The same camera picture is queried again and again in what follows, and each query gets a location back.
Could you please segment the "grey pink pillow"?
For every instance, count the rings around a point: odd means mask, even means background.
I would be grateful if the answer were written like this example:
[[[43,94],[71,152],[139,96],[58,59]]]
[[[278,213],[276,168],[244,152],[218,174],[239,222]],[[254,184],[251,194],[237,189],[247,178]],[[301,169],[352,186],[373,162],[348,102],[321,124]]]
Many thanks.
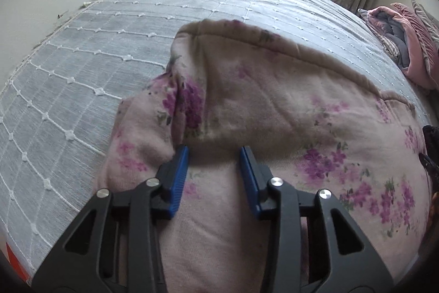
[[[438,48],[439,41],[439,29],[438,29],[438,20],[435,19],[429,12],[425,10],[425,8],[415,0],[411,0],[412,8],[417,15],[417,17],[422,21],[427,31],[429,32],[430,37],[432,38],[435,47]]]

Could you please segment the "grey quilted bedspread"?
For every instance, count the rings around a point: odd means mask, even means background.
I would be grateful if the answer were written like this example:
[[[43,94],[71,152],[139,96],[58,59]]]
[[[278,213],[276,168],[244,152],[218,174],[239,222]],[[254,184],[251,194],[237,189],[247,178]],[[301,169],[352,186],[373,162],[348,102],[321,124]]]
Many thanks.
[[[236,19],[333,55],[436,122],[363,20],[330,0],[92,0],[1,91],[1,233],[28,276],[88,201],[120,101],[161,74],[183,24]]]

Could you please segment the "red box on floor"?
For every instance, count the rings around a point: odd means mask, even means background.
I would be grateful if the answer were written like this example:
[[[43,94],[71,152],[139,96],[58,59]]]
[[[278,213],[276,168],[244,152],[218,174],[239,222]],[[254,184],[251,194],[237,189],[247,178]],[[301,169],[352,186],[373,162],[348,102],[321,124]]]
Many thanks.
[[[30,275],[21,265],[20,261],[17,259],[16,255],[12,252],[10,246],[7,243],[4,244],[4,249],[5,249],[7,261],[9,262],[13,270],[18,274],[18,276],[22,280],[24,280],[26,283],[29,283]]]

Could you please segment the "black jacket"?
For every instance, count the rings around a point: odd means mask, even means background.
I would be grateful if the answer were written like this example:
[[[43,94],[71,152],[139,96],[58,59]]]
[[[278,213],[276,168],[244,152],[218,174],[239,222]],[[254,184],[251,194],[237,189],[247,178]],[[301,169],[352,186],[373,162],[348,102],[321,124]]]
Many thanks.
[[[437,126],[424,126],[423,136],[426,145],[426,154],[420,153],[420,163],[432,180],[433,192],[438,192],[438,157],[439,157],[439,134]]]

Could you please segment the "pink folded blanket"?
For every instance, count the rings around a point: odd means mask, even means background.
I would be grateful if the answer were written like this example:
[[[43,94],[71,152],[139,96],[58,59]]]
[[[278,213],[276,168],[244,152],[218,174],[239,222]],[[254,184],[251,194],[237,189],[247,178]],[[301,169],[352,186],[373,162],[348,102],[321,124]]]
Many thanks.
[[[438,90],[438,48],[412,6],[395,2],[357,13],[409,80]]]

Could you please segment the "pink floral quilted garment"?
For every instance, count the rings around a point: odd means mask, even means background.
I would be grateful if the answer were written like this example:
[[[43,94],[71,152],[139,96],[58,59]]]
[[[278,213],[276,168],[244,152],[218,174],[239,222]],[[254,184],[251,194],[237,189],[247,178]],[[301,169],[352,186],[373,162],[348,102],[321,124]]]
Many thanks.
[[[179,211],[159,226],[170,292],[258,292],[269,226],[253,216],[238,156],[298,190],[327,188],[394,279],[428,230],[432,184],[415,107],[332,56],[240,21],[183,26],[166,71],[124,99],[97,187],[125,191],[190,149]]]

